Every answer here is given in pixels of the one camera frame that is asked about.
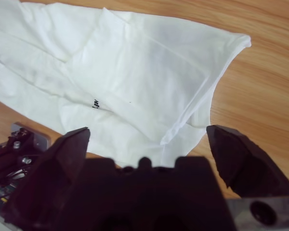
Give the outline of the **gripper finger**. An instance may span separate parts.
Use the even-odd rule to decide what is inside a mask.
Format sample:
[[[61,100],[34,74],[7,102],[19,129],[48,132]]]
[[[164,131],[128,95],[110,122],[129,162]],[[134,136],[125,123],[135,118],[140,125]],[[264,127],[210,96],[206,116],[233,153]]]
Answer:
[[[68,132],[38,158],[4,206],[15,226],[51,226],[86,159],[90,130]]]
[[[289,196],[289,180],[246,135],[220,125],[206,128],[211,153],[226,186],[240,197]]]

